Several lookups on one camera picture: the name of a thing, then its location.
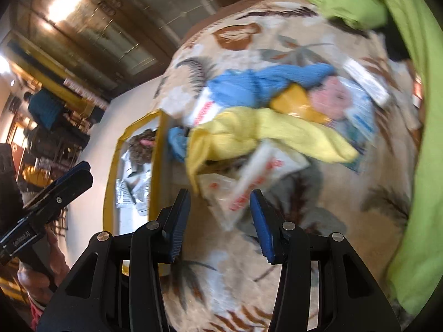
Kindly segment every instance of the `human hand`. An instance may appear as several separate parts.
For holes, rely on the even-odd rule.
[[[58,248],[57,236],[50,228],[46,228],[47,238],[50,245],[50,268],[54,273],[54,283],[59,286],[69,272],[65,256]],[[49,278],[40,272],[29,269],[20,262],[17,272],[18,279],[29,295],[37,302],[47,305],[52,297],[49,289]]]

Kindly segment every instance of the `red sleeve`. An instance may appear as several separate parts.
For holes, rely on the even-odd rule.
[[[30,301],[30,314],[32,316],[32,320],[30,322],[31,328],[35,331],[37,328],[38,321],[42,315],[43,311],[38,308],[32,301]]]

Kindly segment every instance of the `pink cloth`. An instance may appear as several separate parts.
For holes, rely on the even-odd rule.
[[[338,77],[327,77],[322,86],[311,90],[309,101],[312,107],[332,120],[345,118],[345,109],[352,105],[352,96]]]

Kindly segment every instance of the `patterned blanket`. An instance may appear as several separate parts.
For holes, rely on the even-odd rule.
[[[413,80],[403,63],[390,61],[375,33],[337,28],[307,0],[264,0],[191,37],[174,55],[151,106],[187,116],[203,86],[226,69],[259,70],[273,64],[334,65],[346,56],[383,77],[393,102],[376,109],[378,134],[366,144],[358,168],[311,160],[266,194],[286,219],[303,229],[343,233],[387,293],[384,274],[408,221],[419,127],[410,103]],[[190,188],[176,163],[174,193]],[[312,264],[309,329],[317,324],[318,275]],[[224,232],[205,201],[193,196],[182,254],[162,278],[168,317],[181,331],[266,331],[280,267],[261,255],[250,215]]]

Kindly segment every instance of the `yellow cloth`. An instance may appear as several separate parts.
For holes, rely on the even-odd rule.
[[[34,186],[46,187],[51,184],[52,180],[45,170],[35,168],[35,166],[27,166],[23,170],[23,179]]]
[[[306,90],[297,84],[289,85],[287,89],[274,97],[269,107],[281,114],[299,117],[322,125],[331,122],[331,119],[326,115],[314,110],[309,102]]]
[[[263,138],[274,138],[302,154],[325,162],[351,162],[358,152],[333,129],[283,115],[269,108],[231,107],[191,130],[186,170],[198,191],[196,175],[207,160],[245,155]]]

